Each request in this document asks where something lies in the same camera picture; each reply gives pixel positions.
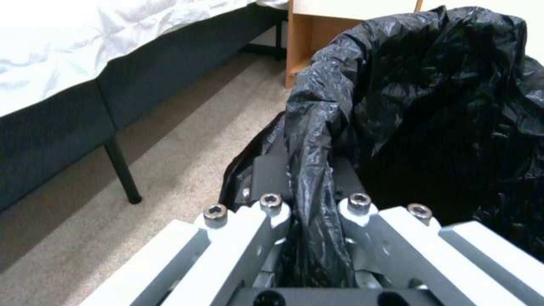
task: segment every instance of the black plastic bag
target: black plastic bag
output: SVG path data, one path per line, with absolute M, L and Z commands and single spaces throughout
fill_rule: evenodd
M 283 285 L 354 284 L 338 156 L 378 208 L 477 219 L 544 259 L 544 69 L 525 56 L 526 36 L 517 17 L 440 7 L 364 21 L 313 56 L 285 117 L 231 163 L 220 197 L 230 205 L 252 159 L 285 141 L 294 220 Z

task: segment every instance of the metal frame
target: metal frame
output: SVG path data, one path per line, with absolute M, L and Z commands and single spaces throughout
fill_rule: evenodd
M 156 305 L 209 244 L 205 230 L 174 220 L 81 305 Z

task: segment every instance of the beige carpet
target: beige carpet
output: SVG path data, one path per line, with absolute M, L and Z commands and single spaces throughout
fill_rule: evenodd
M 239 54 L 121 131 L 139 205 L 98 148 L 0 215 L 0 305 L 77 305 L 172 219 L 192 222 L 284 109 L 284 77 L 285 62 Z

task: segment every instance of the wooden desk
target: wooden desk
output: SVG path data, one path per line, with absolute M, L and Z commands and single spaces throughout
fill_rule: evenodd
M 285 86 L 308 66 L 313 54 L 361 20 L 419 11 L 422 0 L 291 0 Z

